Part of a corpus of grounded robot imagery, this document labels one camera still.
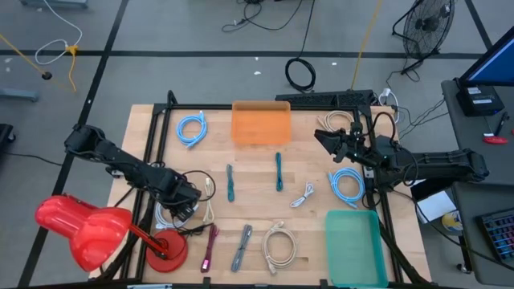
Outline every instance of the red lamp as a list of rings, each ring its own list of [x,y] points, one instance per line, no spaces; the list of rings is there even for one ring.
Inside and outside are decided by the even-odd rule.
[[[126,209],[96,208],[69,195],[52,196],[36,210],[35,220],[70,239],[71,254],[85,271],[105,263],[129,230],[148,245],[147,261],[154,270],[173,271],[186,260],[183,236],[174,230],[163,230],[152,237],[132,224],[132,213]]]

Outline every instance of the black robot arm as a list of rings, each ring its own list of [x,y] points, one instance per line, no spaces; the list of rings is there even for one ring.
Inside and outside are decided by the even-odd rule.
[[[160,165],[144,163],[107,140],[101,129],[76,124],[64,145],[66,153],[105,164],[108,172],[122,172],[130,185],[147,190],[181,221],[193,215],[201,192],[187,181],[186,176]]]
[[[489,175],[482,155],[470,149],[411,153],[386,136],[377,137],[377,148],[372,149],[365,146],[365,135],[360,133],[359,126],[352,123],[348,134],[344,129],[336,132],[317,129],[314,136],[328,153],[336,155],[335,162],[347,157],[368,169],[375,169],[380,174],[376,183],[378,189],[387,191],[402,181],[426,179],[482,181]]]

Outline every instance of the black desk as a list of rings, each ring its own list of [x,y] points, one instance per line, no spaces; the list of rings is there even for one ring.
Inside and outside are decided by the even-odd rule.
[[[469,148],[485,157],[491,175],[480,184],[456,183],[453,193],[464,225],[464,237],[467,245],[479,253],[494,258],[487,246],[475,217],[514,207],[514,117],[508,121],[501,136],[508,139],[505,145],[486,144],[482,141],[484,132],[489,132],[483,117],[466,117],[456,99],[458,88],[453,81],[443,81],[444,99],[446,100],[451,123],[460,149]],[[505,104],[505,110],[514,116],[514,89],[497,88]],[[492,129],[496,129],[501,113],[488,116]],[[476,279],[483,284],[514,286],[514,272],[491,263],[474,254],[469,254]]]

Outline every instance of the white paper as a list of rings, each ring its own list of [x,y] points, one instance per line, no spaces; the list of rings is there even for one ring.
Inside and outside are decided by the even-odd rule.
[[[457,210],[454,203],[451,201],[445,191],[441,191],[429,196],[422,201],[418,201],[418,206],[428,218],[429,222],[435,220],[436,218],[442,217],[446,213]],[[421,220],[421,222],[425,224],[426,219],[419,213],[418,208],[416,208],[416,214],[418,215],[418,218]]]

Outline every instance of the white cable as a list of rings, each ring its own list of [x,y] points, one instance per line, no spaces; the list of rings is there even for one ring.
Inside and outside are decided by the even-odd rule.
[[[77,45],[79,44],[80,40],[82,39],[82,30],[80,28],[78,28],[76,25],[74,25],[73,23],[67,21],[66,19],[62,18],[59,14],[57,14],[50,6],[50,4],[48,4],[48,1],[47,0],[43,0],[45,2],[45,4],[47,4],[48,6],[48,9],[50,9],[50,11],[55,15],[57,16],[57,18],[63,20],[66,24],[68,24],[69,26],[72,26],[73,28],[77,29],[77,31],[79,32],[79,38],[77,39],[77,41],[75,42],[75,44],[73,45]],[[49,47],[51,44],[54,44],[54,43],[58,43],[58,42],[62,42],[64,43],[64,51],[63,53],[61,53],[60,55],[58,55],[57,57],[55,57],[54,59],[48,61],[48,62],[41,62],[39,61],[38,59],[38,55],[39,53],[41,52],[41,50]],[[38,63],[39,65],[47,65],[47,64],[50,64],[50,63],[53,63],[55,62],[57,59],[60,59],[64,54],[66,54],[66,48],[68,47],[67,45],[67,41],[64,40],[64,39],[56,39],[56,40],[52,40],[50,41],[49,43],[41,46],[36,52],[35,52],[35,62]]]
[[[384,91],[378,96],[378,103],[381,106],[387,105],[387,98],[389,97],[389,95],[393,96],[394,103],[396,104],[396,107],[398,109],[398,106],[399,106],[398,98],[389,88],[384,88]],[[385,101],[383,103],[381,101],[382,97],[385,97]],[[397,124],[399,120],[400,120],[400,114],[398,112],[396,112],[396,119],[394,120],[394,123]]]
[[[173,220],[173,222],[168,222],[162,216],[162,209],[163,209],[162,205],[159,202],[157,202],[155,204],[155,220],[156,220],[155,229],[158,229],[158,230],[177,229],[177,228],[184,226],[187,223],[187,221],[189,221],[189,219],[187,219],[184,222],[181,222],[180,220],[175,219],[175,220]],[[198,204],[196,204],[196,206],[193,208],[193,210],[195,212],[196,212],[196,210],[198,210]]]
[[[267,268],[270,270],[272,275],[276,274],[276,269],[284,269],[289,266],[291,266],[292,262],[295,260],[296,251],[297,251],[297,245],[296,245],[296,238],[295,235],[292,234],[292,232],[288,229],[284,229],[282,226],[284,226],[284,222],[280,221],[276,223],[263,237],[263,255],[267,262]],[[285,260],[275,260],[270,256],[270,251],[267,248],[267,240],[273,235],[282,233],[288,236],[291,239],[292,243],[292,249],[289,257],[287,257]]]
[[[335,132],[337,129],[333,128],[332,125],[330,125],[330,120],[334,116],[344,116],[346,117],[351,123],[354,122],[353,116],[349,112],[344,111],[332,111],[327,113],[323,119],[321,119],[319,116],[317,117],[318,122],[321,124],[321,126],[324,128],[324,130],[329,132]]]
[[[314,193],[314,185],[311,184],[310,182],[306,182],[304,195],[301,198],[299,198],[298,200],[292,202],[290,206],[292,208],[296,208],[296,207],[300,206],[301,204],[304,203],[305,200],[307,200],[307,197],[312,195],[313,193]]]
[[[206,178],[206,197],[212,196],[212,182],[207,177]],[[212,205],[210,204],[210,200],[207,200],[207,208],[206,214],[203,215],[203,223],[212,223],[214,222],[214,211],[212,210]]]

